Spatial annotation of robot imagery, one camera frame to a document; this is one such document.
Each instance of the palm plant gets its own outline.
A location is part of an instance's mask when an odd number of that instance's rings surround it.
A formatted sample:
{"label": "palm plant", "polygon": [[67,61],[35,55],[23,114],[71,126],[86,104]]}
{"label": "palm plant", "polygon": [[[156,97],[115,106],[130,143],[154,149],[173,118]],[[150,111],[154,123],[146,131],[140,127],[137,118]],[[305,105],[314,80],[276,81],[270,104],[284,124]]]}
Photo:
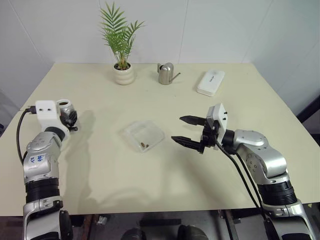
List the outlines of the palm plant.
{"label": "palm plant", "polygon": [[117,60],[115,68],[118,70],[126,70],[130,66],[127,59],[131,53],[133,43],[135,41],[135,32],[139,28],[143,27],[144,21],[138,23],[138,20],[134,23],[127,24],[126,17],[123,16],[124,11],[120,12],[120,7],[115,9],[115,3],[112,7],[105,3],[107,9],[100,9],[102,36],[106,41]]}

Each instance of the black cable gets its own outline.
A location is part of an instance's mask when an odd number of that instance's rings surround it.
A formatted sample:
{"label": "black cable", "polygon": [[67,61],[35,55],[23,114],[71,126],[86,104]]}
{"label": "black cable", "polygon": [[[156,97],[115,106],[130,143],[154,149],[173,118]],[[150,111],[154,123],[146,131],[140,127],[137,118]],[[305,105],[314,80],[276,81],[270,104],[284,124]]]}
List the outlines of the black cable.
{"label": "black cable", "polygon": [[259,193],[258,193],[258,190],[257,190],[257,187],[256,187],[256,185],[255,185],[255,183],[254,183],[254,181],[253,181],[253,179],[252,179],[252,177],[251,177],[248,169],[247,169],[247,166],[245,165],[245,163],[244,163],[243,159],[241,158],[241,156],[240,156],[237,152],[236,152],[235,154],[236,154],[236,156],[238,157],[238,159],[239,159],[239,161],[240,161],[240,163],[241,163],[241,165],[242,165],[242,167],[243,167],[243,169],[244,169],[244,171],[245,171],[248,179],[250,180],[250,183],[251,183],[251,185],[252,185],[252,187],[253,187],[253,190],[254,190],[257,198],[258,198],[258,201],[259,201],[259,204],[260,204],[260,209],[261,209],[261,215],[262,215],[262,217],[263,217],[264,219],[266,219],[266,215],[265,215],[264,209],[263,209],[263,207],[262,207],[261,197],[260,197],[260,195],[259,195]]}
{"label": "black cable", "polygon": [[18,126],[16,127],[16,136],[15,136],[15,141],[16,141],[16,148],[18,150],[18,155],[19,155],[19,159],[21,161],[22,164],[24,164],[24,159],[26,157],[26,153],[24,153],[24,156],[22,157],[21,155],[21,150],[20,150],[20,127],[21,127],[21,123],[22,123],[22,120],[24,119],[24,116],[27,114],[27,113],[32,113],[32,114],[36,114],[36,107],[35,106],[31,106],[29,108],[26,108],[23,113],[21,114],[20,116],[20,119],[19,119],[19,122],[18,122]]}
{"label": "black cable", "polygon": [[254,205],[255,205],[257,208],[259,208],[259,205],[257,204],[254,196],[252,195],[252,193],[251,193],[251,191],[250,191],[250,189],[249,189],[249,187],[248,187],[248,184],[247,184],[247,182],[246,182],[246,180],[245,180],[245,177],[244,177],[244,175],[242,174],[242,172],[241,172],[241,170],[240,170],[240,167],[239,167],[239,165],[237,164],[236,160],[235,160],[229,153],[227,153],[226,150],[224,150],[224,148],[223,148],[223,147],[220,145],[220,143],[217,141],[217,137],[216,137],[215,135],[213,136],[213,138],[214,138],[214,142],[215,142],[215,144],[217,145],[217,147],[218,147],[218,148],[224,153],[224,155],[226,155],[226,156],[231,160],[231,162],[234,164],[236,170],[238,171],[238,173],[239,173],[239,175],[240,175],[240,177],[241,177],[241,179],[242,179],[242,181],[243,181],[243,184],[244,184],[244,186],[245,186],[248,194],[250,195],[250,198],[252,199]]}

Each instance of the white wall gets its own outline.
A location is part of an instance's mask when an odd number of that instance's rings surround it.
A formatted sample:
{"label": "white wall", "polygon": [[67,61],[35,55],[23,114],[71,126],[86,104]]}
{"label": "white wall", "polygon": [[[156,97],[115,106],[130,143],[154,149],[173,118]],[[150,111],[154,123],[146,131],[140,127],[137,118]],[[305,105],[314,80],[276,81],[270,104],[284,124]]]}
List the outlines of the white wall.
{"label": "white wall", "polygon": [[[320,94],[319,0],[116,4],[129,20],[146,21],[132,63],[253,62],[295,114]],[[99,33],[100,6],[104,0],[0,1],[0,123],[8,124],[54,62],[115,61]]]}

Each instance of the floor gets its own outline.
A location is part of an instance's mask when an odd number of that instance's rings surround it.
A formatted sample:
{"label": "floor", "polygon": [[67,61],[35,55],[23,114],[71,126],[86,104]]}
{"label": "floor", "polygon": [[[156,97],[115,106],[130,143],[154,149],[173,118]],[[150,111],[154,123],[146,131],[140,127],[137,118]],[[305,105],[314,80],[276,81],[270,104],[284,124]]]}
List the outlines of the floor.
{"label": "floor", "polygon": [[[309,220],[312,223],[317,239],[320,239],[320,212],[313,204],[304,205]],[[89,240],[120,240],[123,233],[131,228],[139,228],[141,220],[181,219],[181,224],[193,225],[202,229],[210,240],[229,240],[229,233],[224,219],[216,210],[212,211],[178,211],[178,212],[148,212],[148,213],[117,213],[102,215],[107,221],[104,225],[93,223]],[[145,226],[147,240],[175,240],[179,225]],[[241,218],[235,224],[240,240],[268,240],[265,234],[261,216]],[[83,240],[82,228],[73,228],[74,240]],[[22,217],[0,217],[0,240],[17,240],[22,237]]]}

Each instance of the clear plastic container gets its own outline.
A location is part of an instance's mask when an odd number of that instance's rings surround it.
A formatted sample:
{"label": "clear plastic container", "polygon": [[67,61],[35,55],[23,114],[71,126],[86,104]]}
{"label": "clear plastic container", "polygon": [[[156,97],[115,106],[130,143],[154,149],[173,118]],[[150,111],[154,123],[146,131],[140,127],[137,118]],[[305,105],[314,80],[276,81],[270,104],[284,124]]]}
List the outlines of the clear plastic container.
{"label": "clear plastic container", "polygon": [[139,152],[152,149],[165,138],[165,133],[152,121],[135,121],[123,130],[125,139]]}

